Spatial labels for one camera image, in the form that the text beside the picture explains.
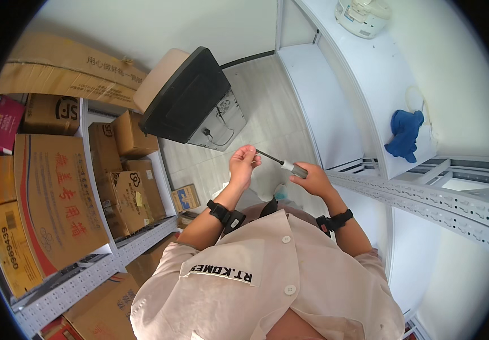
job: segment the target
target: black baseboard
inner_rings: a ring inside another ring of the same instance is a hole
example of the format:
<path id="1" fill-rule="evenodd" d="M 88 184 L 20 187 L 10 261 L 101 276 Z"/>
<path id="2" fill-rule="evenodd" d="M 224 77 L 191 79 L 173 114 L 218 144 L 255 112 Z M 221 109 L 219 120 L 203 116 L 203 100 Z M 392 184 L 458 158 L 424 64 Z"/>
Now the black baseboard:
<path id="1" fill-rule="evenodd" d="M 273 51 L 267 51 L 267 52 L 261 52 L 261 53 L 255 54 L 253 56 L 250 56 L 250 57 L 244 57 L 244 58 L 240 58 L 240 59 L 237 59 L 237 60 L 230 61 L 229 63 L 224 64 L 224 65 L 221 65 L 220 67 L 222 69 L 226 69 L 227 67 L 238 65 L 238 64 L 241 64 L 241 63 L 243 63 L 245 61 L 251 61 L 251 60 L 254 60 L 254 59 L 257 59 L 257 58 L 263 58 L 263 57 L 267 57 L 267 56 L 272 56 L 273 54 L 275 54 L 275 50 L 273 50 Z"/>

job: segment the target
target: power cord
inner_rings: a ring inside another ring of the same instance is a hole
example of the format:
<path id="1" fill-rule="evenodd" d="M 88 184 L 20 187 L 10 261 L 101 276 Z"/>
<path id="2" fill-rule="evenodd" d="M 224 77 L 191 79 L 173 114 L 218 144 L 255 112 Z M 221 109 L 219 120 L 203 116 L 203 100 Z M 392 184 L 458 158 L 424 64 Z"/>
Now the power cord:
<path id="1" fill-rule="evenodd" d="M 202 132 L 202 133 L 203 133 L 205 136 L 207 136 L 208 141 L 209 141 L 209 142 L 211 142 L 211 143 L 213 143 L 214 145 L 216 145 L 216 146 L 225 146 L 227 143 L 229 143 L 229 141 L 230 141 L 230 140 L 233 138 L 233 136 L 235 135 L 235 130 L 234 130 L 234 129 L 232 129 L 232 128 L 230 128 L 229 126 L 227 126 L 227 123 L 225 122 L 225 119 L 222 117 L 222 116 L 223 116 L 223 113 L 221 113 L 221 112 L 220 112 L 220 109 L 218 108 L 218 106 L 217 106 L 217 105 L 216 105 L 215 107 L 216 107 L 216 110 L 218 111 L 218 112 L 216 113 L 216 117 L 218 117 L 218 118 L 220 118 L 220 119 L 221 119 L 221 121 L 224 123 L 224 126 L 225 126 L 225 127 L 228 129 L 228 130 L 233 131 L 233 132 L 231 133 L 231 136 L 229 137 L 229 139 L 227 140 L 227 142 L 225 142 L 224 144 L 216 144 L 216 143 L 214 143 L 214 137 L 213 137 L 213 136 L 212 136 L 212 134 L 210 133 L 210 130 L 209 130 L 209 129 L 207 129 L 207 128 L 205 127 L 205 128 L 203 128 L 203 130 L 201 130 L 201 132 Z"/>

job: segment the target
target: wrist-mounted device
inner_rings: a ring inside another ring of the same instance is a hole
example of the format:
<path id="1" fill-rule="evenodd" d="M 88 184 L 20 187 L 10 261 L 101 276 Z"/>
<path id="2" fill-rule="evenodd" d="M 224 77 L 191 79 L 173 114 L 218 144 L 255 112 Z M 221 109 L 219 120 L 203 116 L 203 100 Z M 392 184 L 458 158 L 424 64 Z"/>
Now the wrist-mounted device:
<path id="1" fill-rule="evenodd" d="M 246 218 L 245 214 L 236 210 L 229 211 L 220 203 L 214 203 L 213 200 L 208 201 L 207 207 L 211 210 L 210 214 L 220 220 L 226 235 L 241 227 Z"/>
<path id="2" fill-rule="evenodd" d="M 316 223 L 318 224 L 318 228 L 320 228 L 324 234 L 331 238 L 331 234 L 329 232 L 343 228 L 346 222 L 352 217 L 354 217 L 354 214 L 352 214 L 350 209 L 347 209 L 344 213 L 332 216 L 330 218 L 322 215 L 316 218 Z"/>

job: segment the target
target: screwdriver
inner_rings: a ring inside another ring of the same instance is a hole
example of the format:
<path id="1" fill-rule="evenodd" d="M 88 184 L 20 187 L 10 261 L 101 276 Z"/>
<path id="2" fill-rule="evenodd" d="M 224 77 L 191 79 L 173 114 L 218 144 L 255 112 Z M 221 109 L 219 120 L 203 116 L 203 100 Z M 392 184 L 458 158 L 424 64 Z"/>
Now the screwdriver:
<path id="1" fill-rule="evenodd" d="M 301 177 L 302 179 L 307 178 L 307 175 L 309 174 L 309 172 L 307 170 L 303 169 L 302 167 L 298 166 L 295 163 L 292 164 L 292 163 L 288 162 L 287 160 L 277 160 L 273 156 L 270 156 L 267 153 L 260 151 L 258 149 L 256 149 L 256 152 L 261 153 L 262 155 L 264 155 L 266 157 L 269 157 L 271 160 L 274 160 L 277 163 L 280 163 L 280 165 L 282 166 L 283 169 L 289 170 L 291 173 L 293 173 L 294 175 L 296 175 L 298 177 Z"/>

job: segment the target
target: pink box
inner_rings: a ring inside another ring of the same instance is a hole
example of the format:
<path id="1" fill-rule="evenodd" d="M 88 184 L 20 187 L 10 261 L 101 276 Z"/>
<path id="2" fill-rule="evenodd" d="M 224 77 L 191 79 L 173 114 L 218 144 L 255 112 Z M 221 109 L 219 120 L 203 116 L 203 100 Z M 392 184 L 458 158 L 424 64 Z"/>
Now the pink box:
<path id="1" fill-rule="evenodd" d="M 18 126 L 24 115 L 25 106 L 2 96 L 0 101 L 0 155 L 12 154 Z"/>

